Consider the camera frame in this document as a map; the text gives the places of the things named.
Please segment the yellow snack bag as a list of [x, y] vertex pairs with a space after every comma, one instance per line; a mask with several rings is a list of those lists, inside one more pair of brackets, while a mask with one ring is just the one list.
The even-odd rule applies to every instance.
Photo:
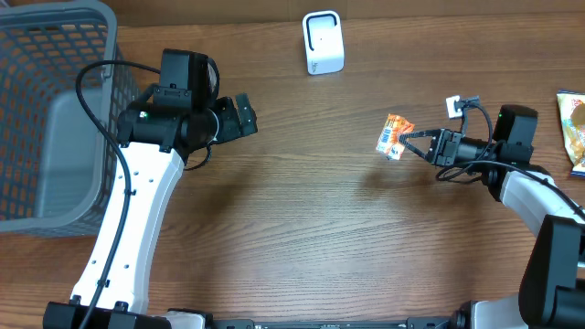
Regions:
[[584, 94], [560, 90], [557, 93], [564, 147], [572, 162], [570, 174], [584, 176]]

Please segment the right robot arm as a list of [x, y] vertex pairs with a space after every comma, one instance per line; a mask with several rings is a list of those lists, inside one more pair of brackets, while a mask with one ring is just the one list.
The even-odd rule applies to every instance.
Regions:
[[428, 163], [437, 178], [468, 174], [492, 197], [513, 210], [535, 234], [517, 295], [497, 301], [468, 302], [446, 323], [448, 328], [581, 328], [584, 325], [584, 209], [532, 165], [537, 111], [521, 105], [501, 107], [489, 123], [487, 140], [448, 129], [401, 133], [398, 140]]

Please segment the small orange packet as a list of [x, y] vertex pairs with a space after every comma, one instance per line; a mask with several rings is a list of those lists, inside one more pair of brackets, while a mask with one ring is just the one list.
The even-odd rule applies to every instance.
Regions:
[[399, 136], [404, 133], [413, 133], [414, 127], [415, 124], [406, 118], [389, 114], [378, 138], [376, 151], [389, 160], [398, 161], [405, 150], [405, 146], [399, 142]]

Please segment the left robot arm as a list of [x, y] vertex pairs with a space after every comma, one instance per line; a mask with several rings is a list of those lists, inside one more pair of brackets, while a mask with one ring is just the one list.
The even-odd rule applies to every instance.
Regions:
[[132, 101], [106, 142], [117, 156], [101, 228], [69, 301], [49, 302], [45, 328], [192, 328], [213, 325], [209, 313], [172, 308], [150, 315], [152, 261], [165, 210], [190, 170], [188, 157], [258, 131], [247, 94], [219, 97], [215, 60], [193, 51], [164, 50], [159, 80]]

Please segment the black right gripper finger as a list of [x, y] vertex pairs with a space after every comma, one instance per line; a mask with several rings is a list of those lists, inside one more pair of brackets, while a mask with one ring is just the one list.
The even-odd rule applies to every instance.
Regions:
[[399, 135], [400, 140], [407, 140], [410, 138], [420, 137], [439, 137], [442, 134], [442, 129], [425, 130], [412, 133], [402, 133]]
[[399, 142], [409, 151], [413, 152], [415, 155], [417, 155], [418, 157], [422, 158], [425, 161], [431, 161], [432, 160], [432, 152], [428, 151], [427, 153], [424, 153], [421, 149], [419, 149], [418, 147], [416, 147], [415, 145], [413, 145], [412, 143], [410, 143], [408, 141], [408, 137], [407, 136], [400, 136], [399, 137]]

